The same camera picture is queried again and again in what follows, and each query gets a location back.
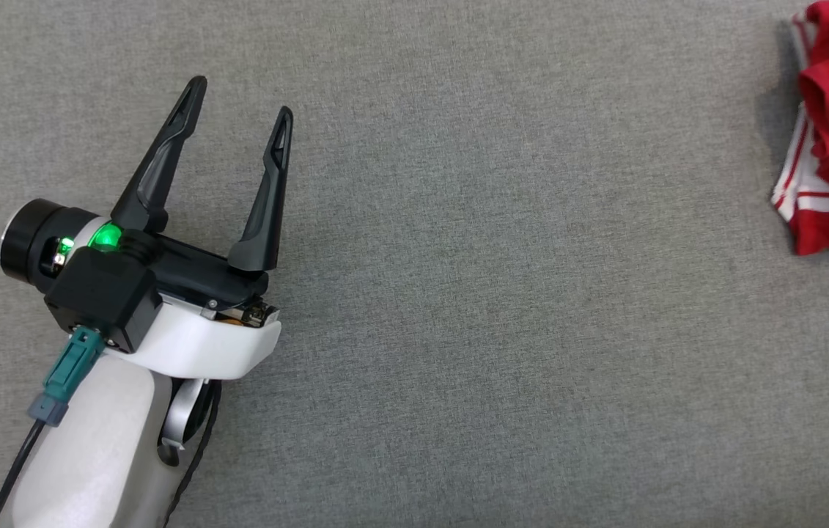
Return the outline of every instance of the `black connector housing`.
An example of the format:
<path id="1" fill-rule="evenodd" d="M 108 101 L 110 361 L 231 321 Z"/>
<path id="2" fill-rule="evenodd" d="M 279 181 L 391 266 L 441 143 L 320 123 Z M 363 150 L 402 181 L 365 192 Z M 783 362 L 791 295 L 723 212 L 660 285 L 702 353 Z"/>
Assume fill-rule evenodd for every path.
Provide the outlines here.
<path id="1" fill-rule="evenodd" d="M 163 304 L 145 264 L 132 254 L 79 248 L 46 292 L 46 306 L 62 330 L 92 328 L 110 347 L 133 353 Z"/>

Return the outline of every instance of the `white plastic housing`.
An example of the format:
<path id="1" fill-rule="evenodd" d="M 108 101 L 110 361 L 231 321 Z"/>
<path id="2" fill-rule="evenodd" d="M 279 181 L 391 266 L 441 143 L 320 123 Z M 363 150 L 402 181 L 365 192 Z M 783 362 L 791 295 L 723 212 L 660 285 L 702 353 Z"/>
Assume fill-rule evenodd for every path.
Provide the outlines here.
<path id="1" fill-rule="evenodd" d="M 100 357 L 62 424 L 43 432 L 0 526 L 162 524 L 183 478 L 183 468 L 163 464 L 156 453 L 171 389 L 166 375 Z"/>
<path id="2" fill-rule="evenodd" d="M 274 351 L 281 324 L 261 328 L 208 320 L 202 308 L 163 297 L 163 306 L 133 354 L 109 355 L 173 378 L 237 380 Z"/>

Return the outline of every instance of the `teal cable connector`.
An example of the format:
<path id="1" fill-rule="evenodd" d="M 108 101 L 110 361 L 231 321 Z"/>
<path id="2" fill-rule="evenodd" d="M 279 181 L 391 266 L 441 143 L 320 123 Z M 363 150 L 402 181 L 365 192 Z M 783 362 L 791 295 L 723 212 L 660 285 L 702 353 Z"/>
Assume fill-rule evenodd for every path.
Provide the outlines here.
<path id="1" fill-rule="evenodd" d="M 30 418 L 56 427 L 69 410 L 75 389 L 105 350 L 105 339 L 96 331 L 76 328 L 56 364 L 43 380 L 43 393 L 29 406 Z"/>

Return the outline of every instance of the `black cable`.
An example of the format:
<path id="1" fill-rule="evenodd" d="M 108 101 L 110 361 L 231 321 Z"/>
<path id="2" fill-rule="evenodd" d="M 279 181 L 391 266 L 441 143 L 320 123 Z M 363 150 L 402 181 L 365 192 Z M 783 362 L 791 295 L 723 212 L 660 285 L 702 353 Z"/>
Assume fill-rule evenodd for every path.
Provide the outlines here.
<path id="1" fill-rule="evenodd" d="M 0 492 L 0 517 L 7 498 L 10 497 L 10 492 L 13 491 L 13 485 L 16 484 L 16 478 L 20 477 L 20 471 L 23 470 L 23 465 L 26 464 L 26 458 L 29 457 L 29 452 L 33 450 L 33 445 L 36 444 L 36 440 L 43 431 L 43 425 L 46 425 L 46 423 L 42 420 L 33 423 L 33 427 L 29 429 L 29 434 L 26 435 L 26 440 L 23 441 L 20 451 L 13 459 L 13 465 L 7 472 L 7 477 L 4 478 L 4 484 L 1 486 Z"/>
<path id="2" fill-rule="evenodd" d="M 202 431 L 202 440 L 199 441 L 199 446 L 196 448 L 196 454 L 193 455 L 193 460 L 189 463 L 189 468 L 186 469 L 186 474 L 183 475 L 183 480 L 180 481 L 180 487 L 173 495 L 173 502 L 170 502 L 170 508 L 167 508 L 166 517 L 163 519 L 163 525 L 166 526 L 170 522 L 170 515 L 180 503 L 180 495 L 186 491 L 189 486 L 189 481 L 193 479 L 193 472 L 199 467 L 199 462 L 202 461 L 202 453 L 206 450 L 206 444 L 209 444 L 209 437 L 213 435 L 213 426 L 215 419 L 219 417 L 219 400 L 222 398 L 222 381 L 213 380 L 210 382 L 215 384 L 213 389 L 213 404 L 209 407 L 209 420 L 206 421 L 206 428 Z"/>

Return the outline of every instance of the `gray connector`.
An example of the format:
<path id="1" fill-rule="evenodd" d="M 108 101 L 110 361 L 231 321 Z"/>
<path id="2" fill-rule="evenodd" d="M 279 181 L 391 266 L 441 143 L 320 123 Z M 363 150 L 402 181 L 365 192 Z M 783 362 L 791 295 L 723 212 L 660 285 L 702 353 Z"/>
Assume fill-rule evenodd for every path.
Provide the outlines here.
<path id="1" fill-rule="evenodd" d="M 69 404 L 62 403 L 48 395 L 38 395 L 33 403 L 29 405 L 26 414 L 34 420 L 45 422 L 49 427 L 59 427 L 65 412 L 69 411 Z"/>

